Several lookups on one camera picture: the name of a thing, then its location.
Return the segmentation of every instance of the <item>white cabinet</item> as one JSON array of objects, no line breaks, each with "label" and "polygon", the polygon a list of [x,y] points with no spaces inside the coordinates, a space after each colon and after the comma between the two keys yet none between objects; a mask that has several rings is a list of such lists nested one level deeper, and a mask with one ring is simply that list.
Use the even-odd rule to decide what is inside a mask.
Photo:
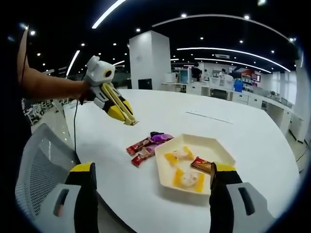
[{"label": "white cabinet", "polygon": [[202,85],[200,83],[190,83],[187,85],[186,93],[200,96],[202,94]]},{"label": "white cabinet", "polygon": [[249,96],[248,97],[248,103],[247,103],[248,106],[252,106],[254,108],[259,108],[261,109],[261,106],[262,106],[262,100],[256,98],[256,97],[253,97],[253,96]]},{"label": "white cabinet", "polygon": [[243,95],[242,93],[241,94],[238,94],[238,93],[233,93],[233,96],[232,96],[232,101],[233,102],[244,102],[244,103],[248,103],[248,96],[247,95]]}]

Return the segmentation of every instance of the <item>hexagonal tray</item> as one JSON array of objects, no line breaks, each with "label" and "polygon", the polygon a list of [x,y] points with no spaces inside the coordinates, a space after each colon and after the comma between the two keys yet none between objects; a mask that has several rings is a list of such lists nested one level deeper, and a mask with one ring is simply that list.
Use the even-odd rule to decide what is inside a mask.
[{"label": "hexagonal tray", "polygon": [[178,165],[172,167],[164,157],[166,153],[173,152],[175,150],[182,150],[183,146],[189,147],[194,155],[194,158],[199,156],[200,158],[206,159],[210,162],[220,162],[230,165],[234,165],[235,160],[216,139],[189,134],[181,134],[180,136],[175,137],[174,139],[155,148],[155,156],[161,185],[184,192],[210,195],[210,175],[206,173],[204,173],[205,180],[202,193],[173,186],[173,178],[177,167],[181,168],[182,170],[190,169],[193,171],[198,171],[190,167],[190,164],[193,161],[180,161]]}]

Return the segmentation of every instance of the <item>ceiling light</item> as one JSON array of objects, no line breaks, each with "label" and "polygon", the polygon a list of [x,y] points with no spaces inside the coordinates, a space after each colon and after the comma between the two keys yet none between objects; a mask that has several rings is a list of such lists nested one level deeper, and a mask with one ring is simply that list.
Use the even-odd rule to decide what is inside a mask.
[{"label": "ceiling light", "polygon": [[266,4],[266,0],[258,0],[258,6],[262,6],[262,5],[264,5],[264,4]]},{"label": "ceiling light", "polygon": [[96,29],[101,22],[103,22],[103,20],[105,18],[107,18],[116,8],[118,8],[122,3],[124,3],[126,0],[117,0],[114,4],[112,4],[112,6],[110,6],[108,8],[108,10],[106,10],[100,17],[98,20],[96,20],[96,22],[93,24],[92,29]]},{"label": "ceiling light", "polygon": [[239,51],[239,50],[228,50],[228,49],[221,49],[221,48],[207,48],[207,47],[196,47],[196,48],[181,48],[181,49],[177,49],[177,51],[180,51],[180,50],[221,50],[221,51],[229,51],[229,52],[238,52],[238,53],[243,53],[243,54],[247,54],[247,55],[251,55],[251,56],[254,56],[254,57],[257,57],[257,58],[260,58],[260,59],[263,59],[263,60],[266,60],[268,62],[271,62],[281,68],[283,68],[284,70],[290,72],[289,69],[287,69],[286,67],[282,66],[281,64],[279,63],[276,63],[268,58],[265,58],[265,57],[261,57],[261,56],[258,56],[258,55],[255,55],[255,54],[252,54],[252,53],[249,53],[249,52],[243,52],[243,51]]},{"label": "ceiling light", "polygon": [[116,66],[116,65],[122,64],[122,63],[124,63],[124,62],[125,62],[125,61],[120,61],[120,62],[117,62],[117,63],[113,64],[113,66]]},{"label": "ceiling light", "polygon": [[233,64],[240,64],[242,66],[246,66],[246,68],[247,67],[252,67],[252,68],[260,69],[262,71],[265,71],[265,72],[268,72],[268,73],[271,74],[271,72],[268,71],[268,70],[265,70],[265,69],[262,69],[262,68],[259,68],[259,67],[255,67],[255,66],[252,66],[252,65],[240,63],[240,62],[233,62],[233,61],[219,60],[219,59],[212,59],[212,58],[195,58],[195,60],[208,60],[208,61],[219,61],[219,62],[228,62],[228,63],[233,63]]},{"label": "ceiling light", "polygon": [[69,75],[69,72],[70,72],[70,70],[71,70],[71,68],[72,68],[72,65],[73,65],[74,61],[76,60],[76,58],[77,58],[79,52],[80,52],[80,50],[77,50],[76,53],[74,54],[74,56],[73,56],[73,58],[72,58],[72,61],[71,61],[70,65],[69,65],[69,67],[68,67],[66,76]]}]

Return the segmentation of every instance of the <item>mesh chair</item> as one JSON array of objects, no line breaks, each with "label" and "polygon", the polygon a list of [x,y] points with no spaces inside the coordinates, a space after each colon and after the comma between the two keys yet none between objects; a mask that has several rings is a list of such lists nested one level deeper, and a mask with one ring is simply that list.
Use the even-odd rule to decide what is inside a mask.
[{"label": "mesh chair", "polygon": [[58,185],[65,183],[70,170],[80,161],[73,149],[42,124],[27,142],[15,187],[22,212],[35,222],[41,204]]}]

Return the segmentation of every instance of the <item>white tray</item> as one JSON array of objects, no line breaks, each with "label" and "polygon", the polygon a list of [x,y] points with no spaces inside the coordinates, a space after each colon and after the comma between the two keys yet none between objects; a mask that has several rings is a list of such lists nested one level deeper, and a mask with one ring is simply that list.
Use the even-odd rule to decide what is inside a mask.
[{"label": "white tray", "polygon": [[186,190],[173,186],[173,179],[176,168],[179,167],[184,171],[193,170],[198,171],[190,167],[193,161],[181,161],[175,167],[172,167],[167,159],[164,157],[166,153],[173,152],[175,150],[183,150],[184,146],[188,146],[193,153],[194,159],[199,156],[202,159],[210,162],[220,162],[224,164],[234,165],[235,160],[225,150],[225,148],[214,138],[199,137],[189,134],[181,134],[178,137],[162,144],[155,148],[155,156],[158,167],[158,173],[161,185],[177,189],[184,192],[210,195],[210,175],[205,174],[204,189],[202,193],[198,193],[191,190]]}]

